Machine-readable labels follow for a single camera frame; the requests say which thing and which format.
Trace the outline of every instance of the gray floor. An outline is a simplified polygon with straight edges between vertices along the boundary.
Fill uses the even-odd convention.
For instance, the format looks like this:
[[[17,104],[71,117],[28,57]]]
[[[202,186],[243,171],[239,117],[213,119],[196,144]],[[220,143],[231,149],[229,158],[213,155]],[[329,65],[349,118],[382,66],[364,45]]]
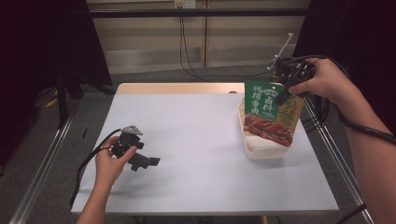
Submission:
[[[214,82],[235,82],[246,79],[269,80],[269,76],[239,77],[255,75],[265,71],[264,66],[233,66],[218,68],[196,69],[196,73]],[[182,70],[141,73],[132,75],[113,75],[114,89],[124,82],[200,82],[202,80],[186,75]],[[68,99],[69,112],[76,113],[71,120],[67,135],[54,155],[54,163],[43,179],[42,189],[33,198],[32,207],[25,212],[27,215],[22,221],[25,223],[74,223],[77,216],[70,213],[69,200],[73,192],[74,179],[80,163],[92,150],[102,129],[107,111],[112,102],[112,96],[104,95],[90,87],[84,86],[85,96],[81,100]],[[37,99],[40,104],[50,98],[44,95]],[[306,112],[302,119],[308,118]],[[6,164],[5,174],[0,177],[0,223],[8,223],[17,210],[23,196],[35,178],[41,162],[46,157],[52,140],[57,134],[58,125],[57,105],[46,108],[41,106],[36,114],[35,122],[21,140]],[[346,162],[351,165],[351,158],[347,138],[343,126],[337,120],[335,110],[329,116],[328,126],[335,142],[339,146]],[[323,144],[317,131],[308,133],[308,137],[318,156],[334,197],[340,210],[327,216],[317,217],[279,217],[285,223],[335,223],[350,210],[356,203],[341,177],[329,150]],[[269,223],[278,223],[276,217],[268,217]],[[108,216],[106,223],[135,223],[132,217]],[[362,215],[353,217],[348,223],[365,223]]]

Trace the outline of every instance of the wall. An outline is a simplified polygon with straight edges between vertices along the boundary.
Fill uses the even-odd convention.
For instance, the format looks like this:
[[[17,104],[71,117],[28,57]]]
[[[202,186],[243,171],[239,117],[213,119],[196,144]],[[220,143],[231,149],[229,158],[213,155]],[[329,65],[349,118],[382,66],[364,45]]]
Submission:
[[[88,3],[91,10],[174,7],[173,1],[117,1]],[[197,0],[196,5],[197,8],[307,8],[309,0]],[[288,33],[294,33],[285,50],[290,56],[304,17],[184,18],[183,21],[192,67],[211,67],[268,64],[286,42]],[[110,74],[181,68],[180,18],[94,19],[94,24]],[[182,62],[187,64],[184,49],[182,56]]]

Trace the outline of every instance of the snack bag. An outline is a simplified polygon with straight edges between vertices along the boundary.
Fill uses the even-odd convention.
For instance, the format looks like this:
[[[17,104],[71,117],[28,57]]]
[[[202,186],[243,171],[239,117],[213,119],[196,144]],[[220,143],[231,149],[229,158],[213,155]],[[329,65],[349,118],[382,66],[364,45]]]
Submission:
[[[304,99],[292,95],[285,104],[278,105],[276,97],[281,84],[246,81],[244,132],[290,147]]]

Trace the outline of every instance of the food package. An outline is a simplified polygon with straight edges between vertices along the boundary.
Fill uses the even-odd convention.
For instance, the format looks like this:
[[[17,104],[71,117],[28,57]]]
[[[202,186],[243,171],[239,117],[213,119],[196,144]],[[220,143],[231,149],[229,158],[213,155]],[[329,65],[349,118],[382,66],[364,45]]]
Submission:
[[[278,105],[280,84],[246,81],[245,98],[239,106],[246,155],[253,160],[278,159],[292,146],[293,134],[304,99],[292,95]]]

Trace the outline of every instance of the black cable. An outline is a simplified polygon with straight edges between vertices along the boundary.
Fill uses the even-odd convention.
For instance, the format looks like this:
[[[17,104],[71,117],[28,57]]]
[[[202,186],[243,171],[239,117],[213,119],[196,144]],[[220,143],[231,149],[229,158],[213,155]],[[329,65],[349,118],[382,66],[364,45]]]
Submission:
[[[312,121],[313,119],[317,119],[317,118],[318,118],[317,116],[314,116],[314,117],[309,118],[309,119],[302,119],[301,123],[307,123],[308,121]]]
[[[135,223],[139,223],[139,219],[136,216],[132,216],[132,218],[134,219]]]
[[[285,65],[290,64],[290,63],[296,63],[300,60],[305,60],[305,59],[310,59],[310,58],[329,59],[330,61],[332,61],[332,63],[337,65],[337,67],[344,73],[344,75],[346,75],[349,78],[348,71],[345,69],[345,67],[343,65],[341,65],[339,62],[337,62],[336,60],[334,60],[328,56],[317,55],[317,54],[306,55],[306,56],[302,56],[302,57],[298,57],[298,58],[293,58],[290,61],[286,62]]]
[[[309,121],[311,121],[311,122],[309,122],[309,123],[307,123],[307,124],[304,124],[304,128],[308,128],[308,127],[310,127],[310,126],[312,126],[313,124],[315,124],[315,122],[317,122],[318,120],[317,119],[311,119],[311,120],[309,120]]]
[[[323,124],[323,123],[316,124],[315,127],[311,128],[311,129],[309,129],[309,130],[305,130],[305,132],[306,132],[306,133],[310,133],[310,132],[314,131],[316,128],[320,127],[320,125],[322,125],[322,124]]]
[[[195,71],[192,69],[192,67],[191,67],[189,53],[187,52],[186,36],[184,35],[184,21],[183,21],[183,18],[182,18],[182,17],[180,17],[179,20],[180,20],[180,51],[179,51],[179,59],[180,59],[181,68],[183,69],[183,71],[184,71],[186,74],[188,74],[188,75],[190,75],[190,76],[192,76],[192,77],[198,77],[198,78],[201,79],[202,81],[209,82],[209,80],[206,80],[206,79],[204,79],[204,78],[198,76],[198,75],[195,73]],[[186,52],[187,61],[188,61],[189,66],[190,66],[190,70],[193,72],[193,74],[189,73],[189,72],[186,70],[186,68],[185,68],[184,65],[183,65],[182,59],[181,59],[181,49],[182,49],[182,47],[183,47],[183,41],[184,41],[184,50],[185,50],[185,52]]]
[[[253,75],[236,75],[236,76],[199,76],[199,75],[195,72],[195,70],[192,68],[191,62],[190,62],[189,53],[187,52],[187,42],[186,42],[186,35],[185,35],[185,28],[184,28],[184,20],[183,20],[183,17],[180,17],[180,18],[179,18],[179,22],[180,22],[180,49],[179,49],[179,60],[180,60],[181,68],[182,68],[183,71],[184,71],[186,74],[188,74],[189,76],[198,77],[198,78],[201,79],[202,81],[211,82],[210,80],[207,80],[207,79],[205,79],[204,77],[258,77],[258,76],[265,75],[265,74],[267,74],[267,73],[272,72],[273,70],[275,70],[275,69],[273,69],[273,70],[271,70],[271,71],[261,72],[261,73],[253,74]],[[192,73],[190,73],[189,71],[187,71],[187,69],[184,67],[183,62],[182,62],[182,57],[181,57],[182,53],[181,53],[181,52],[182,52],[182,47],[183,47],[183,45],[184,45],[184,50],[185,50],[186,57],[187,57],[187,62],[188,62],[189,68],[190,68],[190,70],[192,71]]]
[[[316,101],[314,102],[315,106],[315,111],[316,111],[316,116],[318,120],[318,125],[321,125],[324,123],[324,121],[329,117],[329,99],[323,98],[323,97],[316,97]]]
[[[373,128],[369,128],[369,127],[366,127],[366,126],[359,125],[357,123],[353,123],[353,122],[347,120],[344,117],[344,115],[341,113],[341,111],[339,111],[339,110],[338,110],[338,118],[340,119],[340,121],[343,124],[345,124],[349,128],[352,128],[352,129],[354,129],[356,131],[359,131],[361,133],[369,134],[371,136],[380,138],[382,140],[385,140],[387,142],[390,142],[390,143],[396,145],[396,137],[393,134],[384,133],[384,132],[381,132],[381,131],[379,131],[377,129],[373,129]]]
[[[76,177],[76,185],[75,185],[75,189],[72,195],[72,198],[70,199],[70,207],[73,206],[74,200],[77,197],[78,191],[79,191],[79,186],[81,184],[81,179],[82,179],[82,175],[83,175],[83,171],[85,170],[85,167],[87,166],[88,162],[90,162],[90,160],[101,150],[103,150],[104,148],[101,148],[101,146],[105,143],[105,141],[107,141],[111,135],[113,135],[114,133],[119,132],[120,129],[117,129],[113,132],[111,132],[90,154],[88,154],[88,157],[84,160],[84,162],[78,167],[78,171],[77,171],[77,177]]]
[[[277,221],[277,224],[282,224],[282,222],[280,221],[280,217],[279,216],[276,216],[276,221]]]

